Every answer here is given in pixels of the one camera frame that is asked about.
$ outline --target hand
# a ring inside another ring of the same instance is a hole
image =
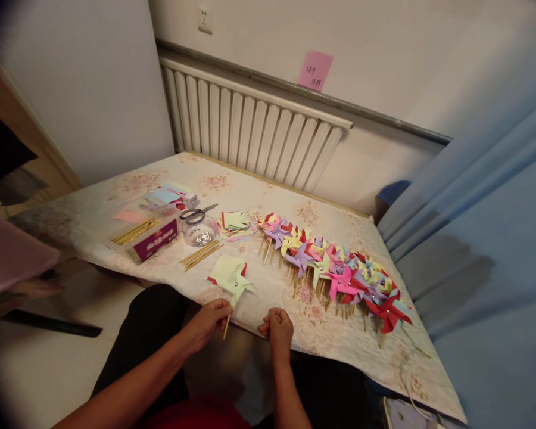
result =
[[[272,363],[274,365],[289,364],[294,325],[288,313],[283,309],[270,309],[268,315],[264,318],[264,324],[258,327],[258,330],[263,336],[270,336]]]
[[[179,333],[186,340],[188,353],[193,354],[201,350],[216,329],[222,331],[230,313],[232,306],[223,298],[203,306]]]

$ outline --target white wall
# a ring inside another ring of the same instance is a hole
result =
[[[197,30],[199,5],[212,12],[212,35]],[[536,0],[149,0],[149,6],[156,37],[290,82],[297,82],[308,49],[333,55],[325,94],[451,136],[536,43]],[[373,213],[383,186],[413,179],[442,149],[334,113],[354,128],[314,193],[355,209]]]
[[[24,0],[0,62],[84,185],[174,153],[149,8]]]

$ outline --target white radiator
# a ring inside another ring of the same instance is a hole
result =
[[[160,58],[179,151],[312,192],[351,122]]]

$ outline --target tiled floor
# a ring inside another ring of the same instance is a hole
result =
[[[24,308],[104,330],[85,338],[0,322],[0,393],[20,428],[50,427],[87,401],[129,303],[142,291],[84,263],[61,283],[62,294]],[[267,342],[230,326],[225,341],[217,334],[186,363],[189,390],[232,398],[255,424],[271,410],[269,358]]]

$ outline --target blue curtain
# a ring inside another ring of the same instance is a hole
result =
[[[473,428],[536,427],[536,51],[379,224]]]

